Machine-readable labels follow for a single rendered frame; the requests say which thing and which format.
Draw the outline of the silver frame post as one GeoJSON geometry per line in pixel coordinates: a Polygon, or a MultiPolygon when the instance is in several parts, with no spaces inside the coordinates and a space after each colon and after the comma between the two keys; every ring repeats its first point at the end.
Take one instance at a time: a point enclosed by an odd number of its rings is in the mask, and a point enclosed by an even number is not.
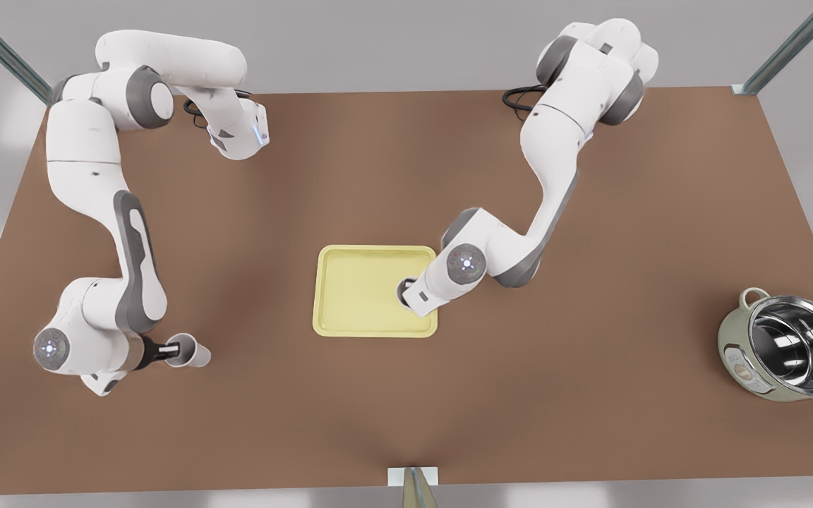
{"type": "Polygon", "coordinates": [[[402,508],[439,508],[432,490],[439,485],[438,467],[390,467],[387,485],[402,488],[402,508]]]}
{"type": "Polygon", "coordinates": [[[731,86],[733,95],[757,96],[813,41],[813,12],[788,35],[770,57],[745,81],[731,86]]]}
{"type": "Polygon", "coordinates": [[[0,64],[46,106],[54,103],[49,83],[0,36],[0,64]]]}

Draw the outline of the white IKEA cup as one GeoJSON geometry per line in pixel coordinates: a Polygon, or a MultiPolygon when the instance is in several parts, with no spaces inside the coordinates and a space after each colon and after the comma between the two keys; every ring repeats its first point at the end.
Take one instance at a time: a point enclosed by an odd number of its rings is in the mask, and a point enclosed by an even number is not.
{"type": "Polygon", "coordinates": [[[167,341],[172,357],[164,360],[174,368],[201,368],[212,360],[212,352],[187,332],[175,334],[167,341]]]}

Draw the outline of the pale green steel pot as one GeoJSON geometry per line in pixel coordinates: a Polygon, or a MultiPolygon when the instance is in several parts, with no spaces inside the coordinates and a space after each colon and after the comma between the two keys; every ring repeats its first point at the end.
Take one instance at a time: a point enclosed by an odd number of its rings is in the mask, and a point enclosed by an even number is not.
{"type": "Polygon", "coordinates": [[[743,289],[719,326],[717,350],[748,392],[767,401],[813,401],[813,301],[743,289]]]}

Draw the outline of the yellow rectangular tray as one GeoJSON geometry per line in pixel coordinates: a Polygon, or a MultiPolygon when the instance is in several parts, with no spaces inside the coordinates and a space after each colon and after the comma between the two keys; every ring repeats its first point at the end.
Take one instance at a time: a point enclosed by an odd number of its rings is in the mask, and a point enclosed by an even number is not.
{"type": "Polygon", "coordinates": [[[321,337],[415,338],[438,330],[438,314],[419,317],[397,286],[435,257],[426,246],[328,245],[318,255],[312,326],[321,337]]]}

